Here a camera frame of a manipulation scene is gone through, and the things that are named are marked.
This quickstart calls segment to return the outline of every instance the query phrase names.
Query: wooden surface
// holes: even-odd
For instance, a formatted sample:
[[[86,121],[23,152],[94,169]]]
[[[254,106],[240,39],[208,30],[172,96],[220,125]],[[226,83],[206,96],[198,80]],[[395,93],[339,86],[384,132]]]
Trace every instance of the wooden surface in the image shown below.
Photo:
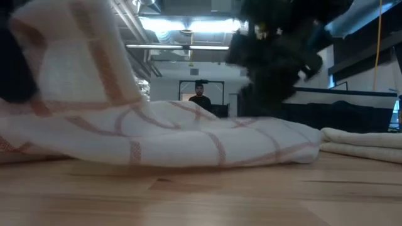
[[[321,153],[313,164],[0,166],[0,225],[402,225],[402,166]]]

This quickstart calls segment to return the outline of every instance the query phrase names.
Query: white towel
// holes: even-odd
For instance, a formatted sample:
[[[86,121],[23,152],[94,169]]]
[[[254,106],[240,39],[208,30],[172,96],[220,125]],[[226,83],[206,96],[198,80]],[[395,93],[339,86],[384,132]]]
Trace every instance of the white towel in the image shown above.
[[[402,164],[402,134],[354,134],[322,129],[322,151]]]
[[[150,166],[311,163],[321,133],[272,118],[220,120],[192,102],[143,100],[111,6],[36,0],[11,20],[40,88],[0,102],[1,154],[62,154]]]

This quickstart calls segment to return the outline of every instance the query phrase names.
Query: checkered cloth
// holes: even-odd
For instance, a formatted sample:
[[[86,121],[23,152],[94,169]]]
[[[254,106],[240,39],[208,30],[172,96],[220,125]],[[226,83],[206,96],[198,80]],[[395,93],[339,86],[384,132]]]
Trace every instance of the checkered cloth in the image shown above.
[[[321,134],[308,126],[220,120],[193,102],[145,102],[107,1],[36,0],[14,13],[10,27],[40,93],[25,105],[0,102],[0,163],[35,154],[233,167],[317,157]]]

